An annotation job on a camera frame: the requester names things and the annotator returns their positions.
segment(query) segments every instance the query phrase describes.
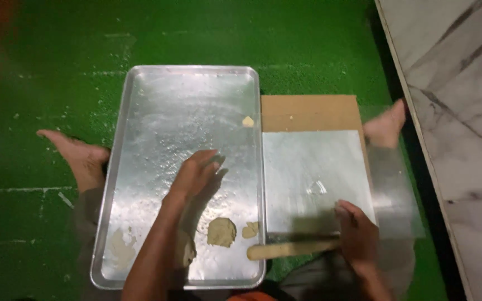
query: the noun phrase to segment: foot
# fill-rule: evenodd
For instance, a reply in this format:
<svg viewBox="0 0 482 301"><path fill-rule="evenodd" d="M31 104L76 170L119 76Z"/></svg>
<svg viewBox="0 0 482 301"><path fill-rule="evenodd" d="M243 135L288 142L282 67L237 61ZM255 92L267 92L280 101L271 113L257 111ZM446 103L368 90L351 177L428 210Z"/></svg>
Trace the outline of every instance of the foot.
<svg viewBox="0 0 482 301"><path fill-rule="evenodd" d="M364 124L364 135L375 146L395 148L404 124L405 104L399 99L391 108Z"/></svg>
<svg viewBox="0 0 482 301"><path fill-rule="evenodd" d="M68 162L77 181L79 192L100 188L105 184L102 165L109 160L109 149L72 139L59 131L38 130L37 135L48 138Z"/></svg>

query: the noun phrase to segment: cardboard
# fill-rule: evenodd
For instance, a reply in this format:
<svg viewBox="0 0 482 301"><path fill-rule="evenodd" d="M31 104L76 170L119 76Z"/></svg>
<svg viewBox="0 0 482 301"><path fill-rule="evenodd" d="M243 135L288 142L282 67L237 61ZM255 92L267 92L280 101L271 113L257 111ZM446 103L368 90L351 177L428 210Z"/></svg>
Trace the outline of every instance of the cardboard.
<svg viewBox="0 0 482 301"><path fill-rule="evenodd" d="M360 111L354 95L263 95L263 132L356 130L371 184Z"/></svg>

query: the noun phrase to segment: rolling pin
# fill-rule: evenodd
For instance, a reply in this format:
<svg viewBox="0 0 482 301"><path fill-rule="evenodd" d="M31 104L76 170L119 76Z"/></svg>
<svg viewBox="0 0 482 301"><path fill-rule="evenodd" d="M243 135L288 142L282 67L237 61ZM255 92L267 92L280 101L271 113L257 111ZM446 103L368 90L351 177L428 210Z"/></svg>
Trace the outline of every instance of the rolling pin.
<svg viewBox="0 0 482 301"><path fill-rule="evenodd" d="M246 256L250 260L271 259L277 257L306 255L314 252L333 250L339 247L339 240L297 242L273 245L254 245L246 250Z"/></svg>

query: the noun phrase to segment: green carpet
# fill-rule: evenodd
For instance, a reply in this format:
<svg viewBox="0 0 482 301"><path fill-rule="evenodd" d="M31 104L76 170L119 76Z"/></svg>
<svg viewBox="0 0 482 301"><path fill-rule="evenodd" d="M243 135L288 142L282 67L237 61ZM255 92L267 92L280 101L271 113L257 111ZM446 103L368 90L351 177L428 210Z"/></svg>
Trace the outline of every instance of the green carpet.
<svg viewBox="0 0 482 301"><path fill-rule="evenodd" d="M77 196L76 185L37 129L110 146L125 72L149 64L250 65L263 94L355 94L361 107L387 106L367 20L373 7L371 0L23 1L0 51L0 300L79 293L63 201ZM416 256L408 299L446 299L429 236L417 241ZM298 262L276 261L269 277Z"/></svg>

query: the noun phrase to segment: aluminum sheet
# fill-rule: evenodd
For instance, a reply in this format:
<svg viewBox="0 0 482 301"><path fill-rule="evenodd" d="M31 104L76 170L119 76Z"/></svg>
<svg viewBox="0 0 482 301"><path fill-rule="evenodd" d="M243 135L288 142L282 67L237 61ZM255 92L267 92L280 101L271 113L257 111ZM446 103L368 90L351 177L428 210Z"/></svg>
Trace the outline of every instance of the aluminum sheet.
<svg viewBox="0 0 482 301"><path fill-rule="evenodd" d="M253 127L242 125L246 116ZM258 74L249 67L136 66L125 81L90 270L97 287L123 287L179 166L212 148L225 156L227 173L209 201L191 203L180 223L197 251L185 289L262 281L265 262L246 257L249 246L265 243ZM230 248L206 243L216 217L236 225ZM246 222L255 221L263 225L259 235L242 238ZM112 248L120 239L124 256Z"/></svg>
<svg viewBox="0 0 482 301"><path fill-rule="evenodd" d="M376 224L358 131L264 133L263 146L270 237L337 233L338 199Z"/></svg>

